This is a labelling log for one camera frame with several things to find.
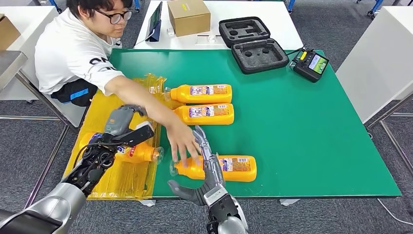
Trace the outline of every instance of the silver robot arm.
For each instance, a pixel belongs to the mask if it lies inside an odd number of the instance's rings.
[[[117,146],[133,147],[154,136],[149,122],[144,122],[134,131],[129,129],[134,112],[141,116],[146,114],[143,108],[128,105],[112,111],[105,132],[96,134],[80,150],[82,152],[86,148],[73,170],[44,198],[0,221],[0,234],[67,233],[87,196],[113,165]]]
[[[225,180],[218,155],[212,154],[205,132],[195,126],[195,141],[199,144],[204,159],[205,180],[201,187],[190,189],[180,186],[176,181],[168,181],[172,192],[199,206],[208,206],[208,234],[247,234],[248,225],[238,201],[225,189]]]

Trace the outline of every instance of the person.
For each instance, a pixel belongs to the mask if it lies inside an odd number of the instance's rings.
[[[179,151],[186,164],[188,151],[199,162],[191,128],[109,62],[112,49],[122,47],[131,5],[132,0],[67,0],[68,8],[46,26],[36,44],[39,90],[62,103],[88,106],[99,89],[126,104],[143,106],[151,119],[165,126],[173,160]]]

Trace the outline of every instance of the green tabletop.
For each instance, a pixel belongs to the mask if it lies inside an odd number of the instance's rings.
[[[244,75],[230,50],[114,50],[111,62],[129,78],[166,77],[168,87],[232,85],[234,123],[203,129],[213,152],[256,159],[253,182],[227,182],[234,196],[401,195],[330,65],[319,82],[311,83],[288,67]],[[201,185],[170,176],[165,129],[160,144],[166,155],[157,167],[153,197],[173,196],[170,179]]]

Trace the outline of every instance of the man's right hand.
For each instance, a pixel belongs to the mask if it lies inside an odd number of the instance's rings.
[[[174,162],[178,161],[177,151],[179,150],[179,155],[181,156],[182,163],[184,167],[187,166],[187,150],[191,155],[192,159],[199,165],[199,145],[195,142],[195,137],[192,133],[192,129],[186,126],[179,118],[175,115],[174,120],[171,124],[165,126],[167,129],[167,135],[170,143],[170,149],[172,152],[172,159]]]

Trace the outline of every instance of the yellow plastic wrap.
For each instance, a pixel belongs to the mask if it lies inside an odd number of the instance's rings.
[[[156,77],[152,74],[146,74],[146,78],[133,79],[145,87],[156,96],[156,98],[170,108],[173,103],[166,103],[163,97],[163,85],[165,78]],[[82,127],[75,146],[72,149],[72,155],[66,166],[63,177],[65,177],[73,167],[76,155],[80,149],[79,144],[85,134],[90,132],[104,131],[107,119],[112,110],[117,109],[124,103],[116,96],[110,95],[106,97],[101,91],[98,91],[94,96],[89,110],[85,116]],[[147,117],[141,117],[135,114],[132,118],[130,129],[135,129],[135,126],[142,121],[147,120]],[[157,147],[160,139],[160,127],[156,122],[152,122],[155,128],[155,137],[146,141],[150,146]],[[155,181],[156,163],[142,162],[130,163],[121,160],[115,160],[113,166],[107,170],[99,183],[88,197],[89,200],[142,200],[152,197],[153,184]]]

